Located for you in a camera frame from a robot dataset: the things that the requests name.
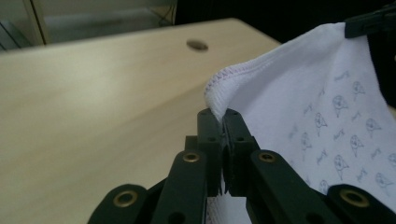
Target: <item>black object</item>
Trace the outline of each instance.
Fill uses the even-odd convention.
[[[393,31],[396,31],[396,2],[375,12],[346,19],[346,38]],[[389,34],[389,42],[396,42],[396,36]]]
[[[394,224],[396,215],[368,192],[332,186],[311,188],[277,153],[260,150],[242,116],[227,110],[222,126],[209,109],[198,114],[198,136],[187,136],[169,176],[149,190],[123,185],[111,190],[89,224],[202,224],[206,197],[220,190],[247,198],[255,224]]]
[[[372,13],[392,2],[394,0],[178,0],[175,24],[237,18],[285,43],[321,24]],[[392,46],[387,35],[380,33],[368,37],[380,90],[387,103],[396,107],[396,41]]]

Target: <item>printed pattern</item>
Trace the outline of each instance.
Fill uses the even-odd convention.
[[[295,154],[285,152],[287,160],[293,163],[292,167],[297,173],[304,174],[302,178],[305,183],[323,194],[327,193],[331,185],[347,182],[358,187],[377,186],[377,190],[386,197],[396,197],[396,179],[393,179],[395,175],[378,172],[371,164],[380,162],[387,165],[388,169],[393,169],[396,174],[396,153],[384,153],[389,152],[389,149],[384,150],[380,147],[378,137],[384,131],[383,124],[378,122],[380,119],[364,113],[357,107],[360,101],[364,101],[364,86],[348,71],[335,76],[331,85],[340,86],[341,90],[349,88],[350,91],[330,95],[330,91],[321,88],[318,94],[313,95],[313,99],[306,100],[308,103],[303,104],[301,119],[295,120],[288,132],[291,145],[300,142],[303,156],[299,159]],[[327,106],[320,105],[317,108],[314,102],[321,102],[320,104]],[[331,139],[332,145],[321,144],[326,139]],[[319,170],[329,165],[333,167],[336,178],[328,176],[332,171],[327,172],[321,179],[310,172],[312,169]]]

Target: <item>black plastic part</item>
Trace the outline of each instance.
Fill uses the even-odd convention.
[[[136,222],[136,224],[150,223],[154,211],[157,207],[157,202],[160,199],[161,193],[163,191],[165,181],[166,178],[147,190],[148,196],[146,198],[145,205],[140,210],[141,216],[139,217],[139,222]]]
[[[150,223],[205,223],[205,168],[203,152],[188,150],[178,153]]]
[[[342,223],[277,153],[254,151],[250,159],[252,184],[275,223]]]
[[[207,194],[208,197],[216,197],[221,190],[221,166],[222,166],[222,139],[219,122],[210,109],[198,113],[198,136],[197,149],[204,152],[207,157]]]
[[[143,207],[147,191],[137,185],[122,185],[111,190],[91,215],[88,224],[144,223]]]
[[[198,150],[198,136],[186,136],[184,150]]]
[[[373,13],[346,19],[345,37],[353,38],[395,29],[396,4],[393,3]]]
[[[227,139],[223,163],[225,191],[230,191],[234,197],[246,197],[249,156],[252,151],[260,148],[241,114],[234,110],[226,111],[223,117],[223,131]]]
[[[350,224],[394,224],[395,214],[363,189],[350,185],[332,186],[327,200],[334,213]]]
[[[252,224],[275,224],[268,205],[253,184],[247,192],[246,208]]]

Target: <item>brass screw insert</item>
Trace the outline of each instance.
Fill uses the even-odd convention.
[[[196,162],[199,160],[199,155],[193,152],[187,153],[183,156],[183,161]]]
[[[370,205],[369,200],[364,195],[352,189],[341,189],[340,196],[347,203],[357,207],[368,207]]]
[[[123,208],[132,205],[137,200],[137,193],[133,190],[125,190],[114,197],[113,203],[117,207]]]
[[[262,152],[259,154],[259,159],[265,162],[274,162],[276,160],[276,157],[269,152]]]

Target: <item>wooden table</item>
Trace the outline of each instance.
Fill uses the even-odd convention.
[[[196,134],[209,78],[277,45],[225,20],[1,55],[0,222],[86,223],[116,186],[150,188]]]

